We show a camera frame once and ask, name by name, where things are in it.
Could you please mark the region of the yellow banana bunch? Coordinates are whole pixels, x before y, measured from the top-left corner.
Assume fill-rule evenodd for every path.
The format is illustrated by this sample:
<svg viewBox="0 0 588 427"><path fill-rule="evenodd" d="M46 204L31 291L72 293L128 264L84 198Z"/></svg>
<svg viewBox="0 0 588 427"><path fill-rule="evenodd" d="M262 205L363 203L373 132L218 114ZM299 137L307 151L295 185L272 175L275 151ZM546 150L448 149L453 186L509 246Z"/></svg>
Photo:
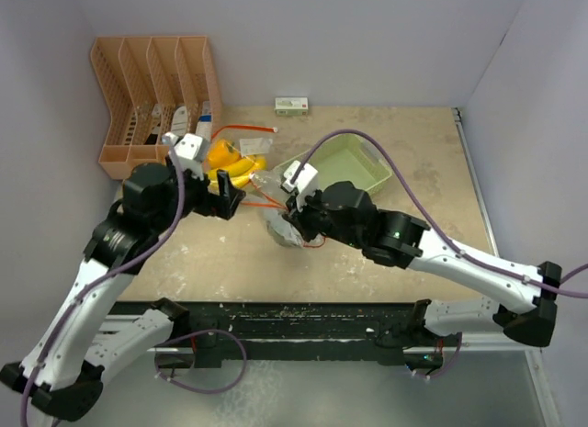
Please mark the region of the yellow banana bunch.
<svg viewBox="0 0 588 427"><path fill-rule="evenodd" d="M235 163L208 171L211 183L218 185L217 172L225 171L236 188L245 187L250 181L250 175L266 169L266 157L263 154L245 156Z"/></svg>

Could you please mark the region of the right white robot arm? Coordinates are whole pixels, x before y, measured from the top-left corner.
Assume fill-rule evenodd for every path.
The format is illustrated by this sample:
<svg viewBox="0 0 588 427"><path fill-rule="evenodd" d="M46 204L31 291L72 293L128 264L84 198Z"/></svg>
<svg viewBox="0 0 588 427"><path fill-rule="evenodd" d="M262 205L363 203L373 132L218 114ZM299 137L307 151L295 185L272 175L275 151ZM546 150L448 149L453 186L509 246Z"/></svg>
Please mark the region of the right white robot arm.
<svg viewBox="0 0 588 427"><path fill-rule="evenodd" d="M362 252L375 264L444 277L483 295L479 301L416 304L410 338L429 345L461 331L500 330L527 346L549 346L556 324L561 280L558 264L519 264L443 239L424 220L378 208L351 182L325 190L282 186L288 221L306 242L322 235Z"/></svg>

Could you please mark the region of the green netted melon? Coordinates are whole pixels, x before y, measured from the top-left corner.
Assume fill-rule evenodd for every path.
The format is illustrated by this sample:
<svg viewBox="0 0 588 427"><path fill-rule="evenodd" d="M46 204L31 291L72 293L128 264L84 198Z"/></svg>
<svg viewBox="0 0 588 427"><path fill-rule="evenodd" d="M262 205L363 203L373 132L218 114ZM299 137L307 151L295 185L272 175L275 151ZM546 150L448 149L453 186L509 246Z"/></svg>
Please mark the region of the green netted melon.
<svg viewBox="0 0 588 427"><path fill-rule="evenodd" d="M266 220L270 237L280 246L302 248L304 240L300 233L280 215Z"/></svg>

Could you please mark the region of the clear orange-zip bag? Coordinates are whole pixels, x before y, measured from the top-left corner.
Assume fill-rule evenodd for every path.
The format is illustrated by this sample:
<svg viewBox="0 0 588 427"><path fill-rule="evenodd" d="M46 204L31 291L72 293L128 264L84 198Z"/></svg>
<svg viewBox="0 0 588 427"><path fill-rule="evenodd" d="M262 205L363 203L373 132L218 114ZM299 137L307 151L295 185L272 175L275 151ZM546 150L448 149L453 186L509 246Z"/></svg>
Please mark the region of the clear orange-zip bag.
<svg viewBox="0 0 588 427"><path fill-rule="evenodd" d="M249 193L244 204L254 207L266 225L272 239L281 246L289 248L318 249L324 246L326 239L322 236L310 242L302 239L300 233L285 220L288 194L280 187L280 176L271 171L261 170L249 176L247 185Z"/></svg>
<svg viewBox="0 0 588 427"><path fill-rule="evenodd" d="M249 155L263 154L265 157L272 149L274 137L278 133L278 127L262 127L256 125L229 124L211 135L211 145L218 140L229 140L234 143L240 152L241 159ZM218 192L218 186L211 183L209 189Z"/></svg>

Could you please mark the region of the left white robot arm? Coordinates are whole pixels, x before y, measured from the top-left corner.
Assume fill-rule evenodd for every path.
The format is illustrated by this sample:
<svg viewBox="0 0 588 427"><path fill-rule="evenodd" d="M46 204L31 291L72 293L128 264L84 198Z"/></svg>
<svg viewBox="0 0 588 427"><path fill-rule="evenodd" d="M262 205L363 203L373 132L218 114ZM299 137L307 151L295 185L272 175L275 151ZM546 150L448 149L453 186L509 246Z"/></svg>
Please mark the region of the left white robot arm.
<svg viewBox="0 0 588 427"><path fill-rule="evenodd" d="M106 316L146 260L190 213L231 219L243 190L227 172L217 192L207 176L177 164L144 163L122 183L122 195L84 250L73 286L50 327L21 361L1 369L1 381L20 393L20 422L34 406L56 421L77 421L96 404L107 382L153 346L178 346L189 337L189 311L168 298L153 302L108 343L93 340Z"/></svg>

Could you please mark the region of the orange bell pepper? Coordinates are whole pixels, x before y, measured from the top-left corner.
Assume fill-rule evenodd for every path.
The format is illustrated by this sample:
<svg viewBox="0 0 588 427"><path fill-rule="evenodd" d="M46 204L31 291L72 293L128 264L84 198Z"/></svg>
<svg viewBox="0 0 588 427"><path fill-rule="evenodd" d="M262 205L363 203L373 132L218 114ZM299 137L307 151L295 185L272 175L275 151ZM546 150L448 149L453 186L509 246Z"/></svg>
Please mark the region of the orange bell pepper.
<svg viewBox="0 0 588 427"><path fill-rule="evenodd" d="M218 140L209 148L207 162L210 168L231 165L241 159L240 152L229 140Z"/></svg>

